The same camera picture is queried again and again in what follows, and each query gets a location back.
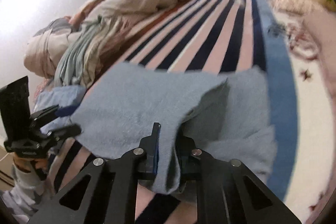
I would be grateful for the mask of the star-patterned sleeve forearm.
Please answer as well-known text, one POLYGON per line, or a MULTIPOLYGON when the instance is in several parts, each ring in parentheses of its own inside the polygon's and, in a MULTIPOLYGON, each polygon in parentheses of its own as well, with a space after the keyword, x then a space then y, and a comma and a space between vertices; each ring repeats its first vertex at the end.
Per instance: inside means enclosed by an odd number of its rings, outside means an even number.
POLYGON ((48 179, 39 178, 28 160, 14 159, 12 175, 14 187, 1 191, 1 200, 18 223, 27 223, 54 197, 55 190, 48 179))

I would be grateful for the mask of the person's left hand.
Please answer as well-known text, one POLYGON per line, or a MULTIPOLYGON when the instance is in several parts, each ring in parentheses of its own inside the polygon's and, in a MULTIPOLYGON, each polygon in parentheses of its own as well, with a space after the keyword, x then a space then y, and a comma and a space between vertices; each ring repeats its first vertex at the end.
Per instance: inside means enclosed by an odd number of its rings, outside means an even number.
POLYGON ((48 170, 49 165, 49 159, 47 157, 34 159, 19 157, 16 153, 13 153, 13 162, 19 170, 25 173, 29 173, 38 169, 45 171, 48 170))

